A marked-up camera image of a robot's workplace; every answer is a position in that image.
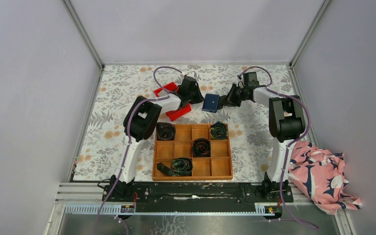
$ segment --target wooden organizer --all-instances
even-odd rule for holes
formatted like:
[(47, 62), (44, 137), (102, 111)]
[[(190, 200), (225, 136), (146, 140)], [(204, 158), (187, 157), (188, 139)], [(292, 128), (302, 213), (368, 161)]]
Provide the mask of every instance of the wooden organizer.
[[(231, 180), (233, 165), (231, 162), (230, 137), (227, 140), (211, 140), (212, 124), (175, 124), (175, 140), (160, 141), (155, 133), (155, 150), (152, 179), (154, 181), (185, 181), (185, 180)], [(211, 142), (211, 156), (194, 158), (192, 143), (199, 138)], [(156, 163), (163, 163), (170, 168), (174, 158), (192, 159), (192, 176), (167, 176), (156, 169)]]

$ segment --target gray floor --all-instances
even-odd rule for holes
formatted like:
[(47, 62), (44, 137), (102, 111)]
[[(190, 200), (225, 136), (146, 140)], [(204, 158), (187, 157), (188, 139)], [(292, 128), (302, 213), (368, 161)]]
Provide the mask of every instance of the gray floor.
[[(260, 216), (132, 216), (126, 220), (131, 235), (333, 235), (339, 234), (334, 216), (326, 215), (314, 205), (299, 206), (291, 211), (300, 219), (309, 220), (321, 231), (315, 232), (296, 222), (268, 223)], [(61, 235), (92, 235), (95, 215), (65, 214)], [(113, 216), (100, 217), (97, 234), (126, 234), (123, 224)]]

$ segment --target pink floral fabric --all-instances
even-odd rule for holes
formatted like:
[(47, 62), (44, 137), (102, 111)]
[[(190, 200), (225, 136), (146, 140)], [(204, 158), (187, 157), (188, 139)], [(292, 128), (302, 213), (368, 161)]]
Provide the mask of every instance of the pink floral fabric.
[(343, 192), (349, 183), (344, 175), (344, 154), (298, 141), (289, 165), (289, 180), (327, 214), (338, 209), (359, 210), (361, 199)]

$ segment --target black rolled belt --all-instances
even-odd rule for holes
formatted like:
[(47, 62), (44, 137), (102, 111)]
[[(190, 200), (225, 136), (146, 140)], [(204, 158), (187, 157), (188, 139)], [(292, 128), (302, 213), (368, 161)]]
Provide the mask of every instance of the black rolled belt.
[(156, 133), (160, 141), (173, 141), (175, 139), (175, 126), (168, 122), (156, 123)]
[(194, 157), (209, 157), (211, 156), (211, 144), (207, 139), (196, 139), (192, 143), (192, 154)]
[(171, 168), (163, 163), (156, 163), (156, 169), (167, 176), (191, 176), (192, 161), (189, 158), (176, 158), (171, 162)]
[(227, 126), (222, 122), (216, 122), (211, 125), (211, 140), (226, 140), (227, 139)]

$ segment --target floor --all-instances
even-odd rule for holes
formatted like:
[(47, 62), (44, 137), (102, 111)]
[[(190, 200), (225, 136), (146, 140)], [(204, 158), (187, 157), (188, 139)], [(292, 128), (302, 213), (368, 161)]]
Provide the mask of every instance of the floor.
[[(291, 206), (290, 210), (298, 218), (309, 220), (318, 225), (319, 232), (305, 228), (296, 222), (268, 223), (261, 216), (140, 216), (133, 215), (126, 220), (129, 234), (141, 235), (332, 235), (340, 234), (333, 215), (327, 215), (316, 206)], [(284, 213), (283, 218), (290, 218)], [(64, 214), (60, 227), (61, 235), (93, 234), (95, 215)], [(102, 215), (98, 223), (97, 234), (126, 234), (125, 226), (113, 219), (112, 215)]]
[[(138, 95), (154, 97), (158, 88), (153, 80), (157, 66), (106, 66), (85, 134), (81, 152), (74, 169), (74, 181), (99, 181), (114, 174), (125, 146), (123, 119)], [(177, 65), (197, 79), (203, 95), (228, 93), (231, 84), (247, 65)], [(272, 89), (293, 94), (286, 65), (264, 65), (273, 77)], [(268, 76), (258, 72), (261, 84), (269, 83)], [(178, 73), (162, 69), (158, 81), (165, 85), (181, 83)], [(201, 110), (202, 104), (192, 105), (192, 111), (172, 123), (228, 123), (233, 159), (232, 182), (259, 182), (268, 168), (271, 140), (268, 130), (268, 109), (261, 104), (243, 101), (241, 107), (224, 107), (217, 113)], [(170, 122), (163, 114), (159, 121)], [(144, 146), (136, 166), (136, 181), (152, 181), (154, 135)]]

